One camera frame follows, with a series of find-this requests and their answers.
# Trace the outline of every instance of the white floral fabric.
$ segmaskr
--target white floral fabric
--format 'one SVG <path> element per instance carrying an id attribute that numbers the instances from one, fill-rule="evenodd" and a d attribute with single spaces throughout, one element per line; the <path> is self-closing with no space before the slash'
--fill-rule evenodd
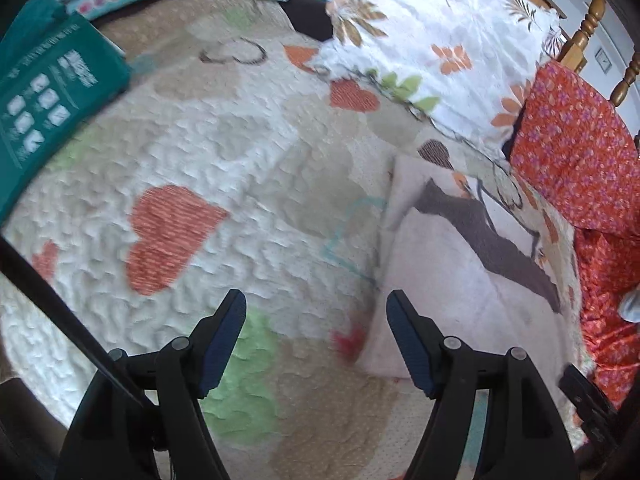
<path id="1" fill-rule="evenodd" d="M 528 0 L 333 0 L 334 38 L 310 66 L 368 76 L 492 160 L 513 132 L 558 14 Z"/>

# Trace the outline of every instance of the red floral fabric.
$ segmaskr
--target red floral fabric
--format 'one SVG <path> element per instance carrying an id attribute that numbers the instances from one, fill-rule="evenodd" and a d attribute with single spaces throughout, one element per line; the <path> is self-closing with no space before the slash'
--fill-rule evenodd
<path id="1" fill-rule="evenodd" d="M 538 70 L 511 165 L 577 229 L 580 323 L 594 380 L 619 405 L 640 368 L 638 326 L 618 315 L 640 282 L 640 164 L 615 108 L 552 61 Z"/>

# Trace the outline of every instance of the turned wooden spindle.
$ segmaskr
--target turned wooden spindle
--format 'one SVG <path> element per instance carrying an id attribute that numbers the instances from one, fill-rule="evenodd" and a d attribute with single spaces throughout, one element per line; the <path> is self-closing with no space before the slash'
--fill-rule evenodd
<path id="1" fill-rule="evenodd" d="M 580 24 L 574 36 L 564 44 L 558 61 L 565 67 L 576 71 L 580 64 L 584 63 L 584 50 L 587 48 L 589 38 L 593 35 L 598 23 L 607 9 L 605 0 L 592 0 L 588 12 Z"/>
<path id="2" fill-rule="evenodd" d="M 609 102 L 618 107 L 625 100 L 626 93 L 629 92 L 629 88 L 636 80 L 636 77 L 640 74 L 640 52 L 635 52 L 634 56 L 629 63 L 628 68 L 625 70 L 625 76 L 622 78 L 616 87 L 611 92 Z"/>

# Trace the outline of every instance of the quilted bedspread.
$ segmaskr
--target quilted bedspread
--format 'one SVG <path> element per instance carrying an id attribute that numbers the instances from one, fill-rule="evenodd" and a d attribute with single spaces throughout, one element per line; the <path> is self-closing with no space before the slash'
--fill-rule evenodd
<path id="1" fill-rule="evenodd" d="M 132 88 L 49 161 L 3 234 L 107 349 L 158 350 L 230 288 L 245 293 L 244 329 L 202 401 L 232 478 L 386 480 L 407 468 L 431 402 L 352 364 L 397 153 L 515 193 L 545 241 L 540 264 L 555 272 L 578 361 L 572 228 L 401 105 L 309 73 L 318 46 L 275 4 L 162 0 L 103 32 L 131 58 Z M 94 369 L 4 279 L 0 303 L 13 369 L 69 424 Z M 460 478 L 480 440 L 475 420 Z"/>

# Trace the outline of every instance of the black rod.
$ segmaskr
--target black rod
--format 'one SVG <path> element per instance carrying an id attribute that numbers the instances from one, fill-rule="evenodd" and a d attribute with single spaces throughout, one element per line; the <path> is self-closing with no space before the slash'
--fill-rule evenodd
<path id="1" fill-rule="evenodd" d="M 0 236 L 0 272 L 21 293 L 33 301 L 33 304 L 43 311 L 45 316 L 79 348 L 114 386 L 143 410 L 155 409 L 154 404 L 144 393 L 140 392 L 133 380 L 116 368 L 104 348 L 66 306 L 66 303 L 56 294 L 49 283 L 2 236 Z"/>

